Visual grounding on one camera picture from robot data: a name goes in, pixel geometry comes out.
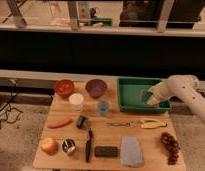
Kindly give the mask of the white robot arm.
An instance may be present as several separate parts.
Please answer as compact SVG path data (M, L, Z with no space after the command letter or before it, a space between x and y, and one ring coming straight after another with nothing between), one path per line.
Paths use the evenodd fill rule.
M172 75L151 86L148 105L177 97L205 124L205 98L197 92L199 80L194 75Z

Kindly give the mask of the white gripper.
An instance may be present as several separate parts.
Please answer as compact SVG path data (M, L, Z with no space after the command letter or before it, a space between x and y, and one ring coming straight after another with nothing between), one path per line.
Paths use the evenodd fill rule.
M148 91L151 93L147 101L148 104L158 104L161 101L169 100L171 96L170 90L164 82L151 86Z

